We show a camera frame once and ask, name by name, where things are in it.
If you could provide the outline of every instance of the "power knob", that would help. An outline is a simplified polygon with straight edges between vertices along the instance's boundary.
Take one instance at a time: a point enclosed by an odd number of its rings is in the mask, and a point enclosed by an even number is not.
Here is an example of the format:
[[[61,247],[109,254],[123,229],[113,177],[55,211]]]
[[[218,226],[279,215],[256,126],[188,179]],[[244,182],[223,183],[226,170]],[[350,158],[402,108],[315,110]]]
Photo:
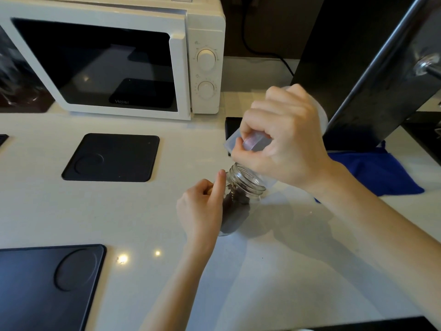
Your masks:
[[[214,86],[209,81],[202,81],[198,86],[199,96],[203,99],[210,99],[214,95]]]
[[[198,65],[203,71],[210,71],[216,63],[216,56],[211,50],[205,49],[198,53]]]

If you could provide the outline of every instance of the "forearm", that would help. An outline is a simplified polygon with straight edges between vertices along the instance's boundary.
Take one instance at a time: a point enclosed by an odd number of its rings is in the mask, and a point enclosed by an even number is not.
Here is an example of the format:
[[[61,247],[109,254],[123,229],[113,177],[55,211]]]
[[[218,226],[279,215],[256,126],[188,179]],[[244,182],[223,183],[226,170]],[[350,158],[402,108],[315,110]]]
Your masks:
[[[202,272],[209,255],[185,246],[172,277],[147,315],[139,331],[185,330]]]
[[[361,247],[441,329],[441,244],[335,163],[309,190],[343,220]]]

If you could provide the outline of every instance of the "countertop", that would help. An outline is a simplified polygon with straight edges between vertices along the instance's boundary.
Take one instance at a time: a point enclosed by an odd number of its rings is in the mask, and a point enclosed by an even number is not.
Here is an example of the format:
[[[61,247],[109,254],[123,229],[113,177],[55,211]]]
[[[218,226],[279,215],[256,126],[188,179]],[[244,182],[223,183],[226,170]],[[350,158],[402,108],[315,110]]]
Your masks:
[[[1,114],[0,133],[10,138],[0,147],[0,248],[107,246],[86,330],[139,330],[185,243],[176,200],[199,179],[229,169],[225,116],[240,116],[262,96],[225,92],[219,114],[185,122],[74,114],[57,104],[45,114]],[[91,132],[159,136],[152,179],[64,181],[61,173]],[[441,240],[441,167],[401,127],[386,141],[426,192],[383,199]],[[123,253],[128,261],[118,264]],[[283,330],[419,314],[344,224],[306,192],[277,183],[261,211],[218,239],[188,330]]]

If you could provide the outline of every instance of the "jar mouth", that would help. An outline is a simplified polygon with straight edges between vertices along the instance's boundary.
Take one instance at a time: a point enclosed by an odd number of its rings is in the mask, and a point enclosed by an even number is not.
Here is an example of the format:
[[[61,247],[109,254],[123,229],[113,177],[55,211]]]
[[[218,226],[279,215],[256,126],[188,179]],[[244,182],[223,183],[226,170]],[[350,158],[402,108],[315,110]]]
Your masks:
[[[254,171],[238,163],[231,167],[227,178],[251,197],[258,197],[266,190],[262,180]]]

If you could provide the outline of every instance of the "threaded jar neck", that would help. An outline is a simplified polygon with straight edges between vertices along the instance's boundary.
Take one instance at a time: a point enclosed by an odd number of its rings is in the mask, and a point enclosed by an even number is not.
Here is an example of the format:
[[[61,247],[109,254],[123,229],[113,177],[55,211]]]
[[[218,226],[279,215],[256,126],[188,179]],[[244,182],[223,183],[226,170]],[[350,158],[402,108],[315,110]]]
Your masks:
[[[227,183],[237,191],[244,192],[250,198],[258,198],[266,190],[252,170],[237,162],[231,166],[227,173]]]

